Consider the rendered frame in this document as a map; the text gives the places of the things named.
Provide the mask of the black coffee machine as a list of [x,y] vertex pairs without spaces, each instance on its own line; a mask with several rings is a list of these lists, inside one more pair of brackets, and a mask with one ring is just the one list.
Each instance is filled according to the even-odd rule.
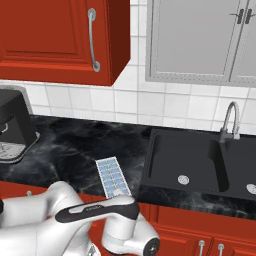
[[22,93],[0,89],[0,163],[19,162],[39,138]]

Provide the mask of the white ice cube tray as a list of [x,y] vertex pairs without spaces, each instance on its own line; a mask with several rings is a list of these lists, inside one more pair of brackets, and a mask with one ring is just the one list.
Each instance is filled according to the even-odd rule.
[[96,167],[107,199],[132,195],[116,157],[96,160]]

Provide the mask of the red wall cupboard door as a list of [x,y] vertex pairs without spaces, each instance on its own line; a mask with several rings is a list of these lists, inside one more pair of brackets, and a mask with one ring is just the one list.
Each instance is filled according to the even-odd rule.
[[[92,68],[88,10],[94,8]],[[0,0],[0,79],[110,82],[103,0]]]

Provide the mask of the red base cupboard door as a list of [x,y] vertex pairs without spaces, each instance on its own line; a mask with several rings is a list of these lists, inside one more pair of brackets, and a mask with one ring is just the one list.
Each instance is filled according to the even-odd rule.
[[222,256],[256,256],[256,244],[215,238],[209,256],[219,256],[218,244],[224,244]]
[[154,228],[160,237],[160,248],[157,256],[199,256],[198,242],[200,240],[205,241],[202,256],[207,256],[210,250],[211,236],[178,231],[159,225],[155,225]]

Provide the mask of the red drawer front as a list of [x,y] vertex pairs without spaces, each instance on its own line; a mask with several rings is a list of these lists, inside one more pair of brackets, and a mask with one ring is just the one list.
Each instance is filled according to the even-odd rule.
[[37,195],[45,192],[46,188],[0,181],[1,199],[27,196],[26,192],[29,190],[32,191],[33,195]]

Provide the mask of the grey framed window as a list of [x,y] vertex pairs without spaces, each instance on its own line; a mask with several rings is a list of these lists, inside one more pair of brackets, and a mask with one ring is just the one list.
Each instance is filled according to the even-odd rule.
[[256,88],[256,0],[148,0],[145,79]]

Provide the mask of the red false drawer panel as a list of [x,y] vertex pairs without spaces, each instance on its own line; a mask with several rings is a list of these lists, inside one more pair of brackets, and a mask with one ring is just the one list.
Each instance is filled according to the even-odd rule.
[[256,221],[160,206],[158,223],[256,242]]

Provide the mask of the black double sink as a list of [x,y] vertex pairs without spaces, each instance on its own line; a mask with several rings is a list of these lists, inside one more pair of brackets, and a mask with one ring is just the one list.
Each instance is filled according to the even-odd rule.
[[256,201],[256,136],[221,143],[217,132],[151,131],[141,183]]

